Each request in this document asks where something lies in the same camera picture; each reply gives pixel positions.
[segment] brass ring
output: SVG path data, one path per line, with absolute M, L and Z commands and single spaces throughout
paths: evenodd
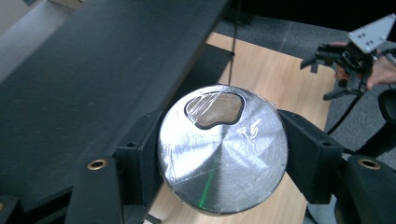
M 107 165 L 107 161 L 103 160 L 103 159 L 99 159 L 96 161 L 91 161 L 88 165 L 87 168 L 89 170 L 100 170 L 103 167 L 105 167 Z
M 378 162 L 376 162 L 376 161 L 372 161 L 372 160 L 368 160 L 368 159 L 359 159 L 358 163 L 367 169 L 371 169 L 371 170 L 380 170 L 381 169 L 381 165 L 378 164 Z

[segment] wooden board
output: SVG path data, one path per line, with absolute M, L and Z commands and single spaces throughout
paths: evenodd
M 206 43 L 231 50 L 233 40 L 213 33 Z M 333 88 L 334 71 L 320 66 L 317 74 L 300 70 L 301 59 L 237 40 L 231 85 L 255 92 L 277 108 L 298 113 L 324 128 L 330 102 L 324 93 Z M 230 65 L 219 80 L 228 84 Z M 276 191 L 258 206 L 225 217 L 201 214 L 184 204 L 163 185 L 149 213 L 163 224 L 303 223 L 306 200 L 285 174 Z

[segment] round metal disc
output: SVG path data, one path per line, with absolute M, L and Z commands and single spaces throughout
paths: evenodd
M 182 201 L 209 215 L 228 215 L 274 192 L 288 146 L 273 104 L 217 85 L 184 96 L 168 111 L 159 157 L 165 182 Z

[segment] thin cord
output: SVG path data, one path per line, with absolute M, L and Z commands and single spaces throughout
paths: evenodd
M 361 97 L 362 95 L 357 95 L 355 99 L 353 99 L 352 103 L 350 104 L 346 112 L 344 112 L 344 115 L 334 124 L 334 126 L 332 126 L 332 128 L 327 132 L 327 134 L 332 134 L 332 132 L 334 132 L 338 128 L 338 126 L 340 126 L 340 124 L 344 121 L 344 119 L 347 117 L 350 111 L 352 111 L 353 107 L 355 107 L 355 104 L 359 101 Z
M 230 74 L 228 75 L 228 85 L 231 86 L 231 77 L 233 75 L 233 58 L 235 57 L 235 45 L 236 45 L 236 36 L 238 33 L 238 26 L 240 23 L 239 17 L 240 17 L 240 12 L 241 12 L 241 5 L 242 1 L 238 0 L 238 6 L 236 10 L 236 19 L 233 27 L 233 47 L 232 47 L 232 52 L 231 52 L 231 61 L 230 61 Z

